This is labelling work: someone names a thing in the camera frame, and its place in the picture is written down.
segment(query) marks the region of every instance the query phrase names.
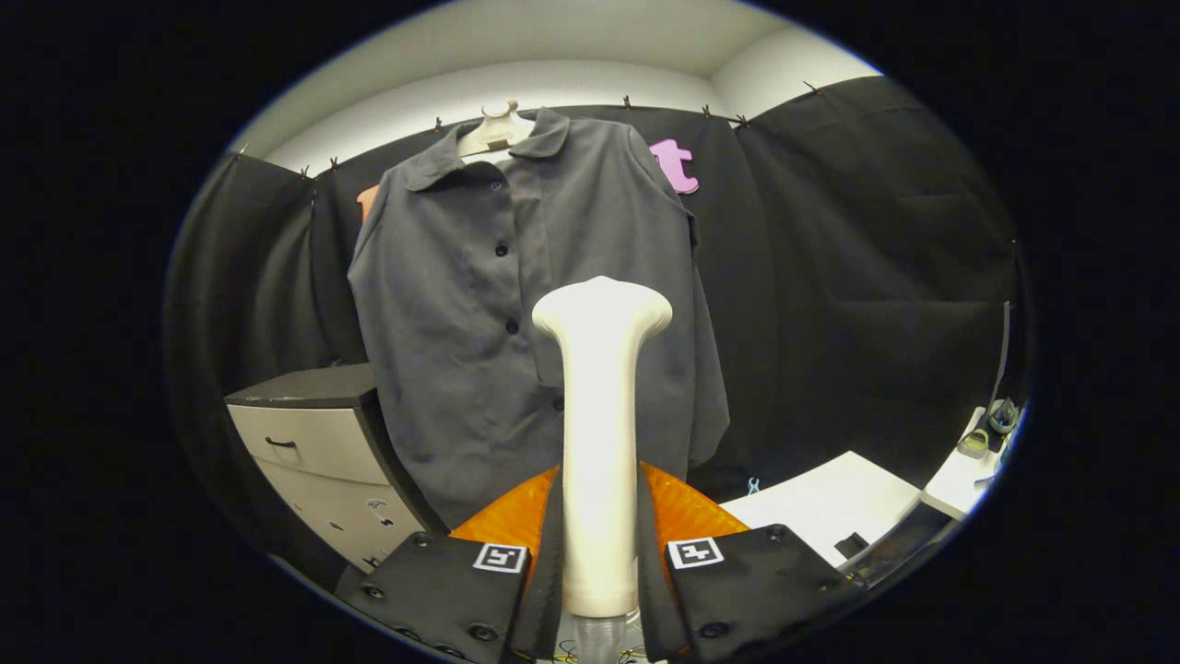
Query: wire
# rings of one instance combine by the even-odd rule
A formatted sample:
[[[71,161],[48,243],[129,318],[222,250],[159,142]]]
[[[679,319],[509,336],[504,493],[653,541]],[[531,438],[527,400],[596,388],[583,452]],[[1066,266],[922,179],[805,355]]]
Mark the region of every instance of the wire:
[[[642,647],[643,647],[643,644],[641,643],[640,645],[632,645],[631,647],[621,651],[618,653],[618,664],[631,664],[631,663],[634,663],[635,659],[631,659],[631,658],[635,657],[637,655],[636,651],[640,650],[640,649],[642,649]]]
[[[576,644],[577,642],[575,642],[573,639],[565,639],[562,643],[557,644],[557,647],[562,649],[562,651],[565,652],[565,655],[559,655],[557,657],[553,657],[553,662],[565,662],[569,664],[569,663],[576,663],[578,660],[578,656],[573,655],[573,649],[565,647],[565,644],[568,643]]]

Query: white ceiling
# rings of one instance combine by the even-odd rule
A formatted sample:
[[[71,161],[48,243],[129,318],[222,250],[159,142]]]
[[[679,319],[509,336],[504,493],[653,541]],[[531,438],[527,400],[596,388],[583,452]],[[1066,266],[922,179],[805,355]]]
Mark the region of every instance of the white ceiling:
[[[792,26],[730,0],[458,0],[321,66],[275,99],[232,144],[273,147],[386,90],[500,63],[609,60],[708,79],[758,39]]]

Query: black fabric backdrop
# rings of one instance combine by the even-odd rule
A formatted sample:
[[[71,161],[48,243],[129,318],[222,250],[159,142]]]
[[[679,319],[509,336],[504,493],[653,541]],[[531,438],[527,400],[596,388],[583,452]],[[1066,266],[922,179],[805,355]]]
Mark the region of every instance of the black fabric backdrop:
[[[998,366],[1014,234],[970,156],[881,77],[750,118],[553,107],[693,152],[699,267],[732,426],[689,482],[716,501],[853,451],[923,486]],[[522,117],[532,118],[523,111]],[[282,374],[366,362],[346,270],[356,196],[453,125],[310,178],[227,155],[190,209],[165,284],[182,446],[251,544],[333,587],[346,566],[249,459],[222,397]]]
[[[917,487],[999,367],[1015,228],[970,153],[883,77],[738,132],[767,212],[778,394],[763,486],[852,451]]]

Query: gray shirt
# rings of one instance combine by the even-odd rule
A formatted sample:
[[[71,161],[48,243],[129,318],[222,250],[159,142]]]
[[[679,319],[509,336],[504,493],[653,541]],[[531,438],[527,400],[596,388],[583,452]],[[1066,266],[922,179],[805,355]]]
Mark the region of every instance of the gray shirt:
[[[560,465],[560,349],[532,324],[555,288],[673,305],[638,357],[640,460],[683,479],[729,426],[694,215],[635,127],[536,117],[509,162],[465,164],[455,126],[386,171],[348,269],[394,451],[451,528]]]

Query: drawer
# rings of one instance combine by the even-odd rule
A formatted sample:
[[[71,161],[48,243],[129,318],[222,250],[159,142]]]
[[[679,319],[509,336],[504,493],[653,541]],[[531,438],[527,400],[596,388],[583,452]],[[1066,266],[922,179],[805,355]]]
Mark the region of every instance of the drawer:
[[[353,409],[228,408],[257,460],[353,482],[391,482]]]
[[[255,459],[270,486],[315,534],[365,573],[425,528],[391,486],[309,475]]]

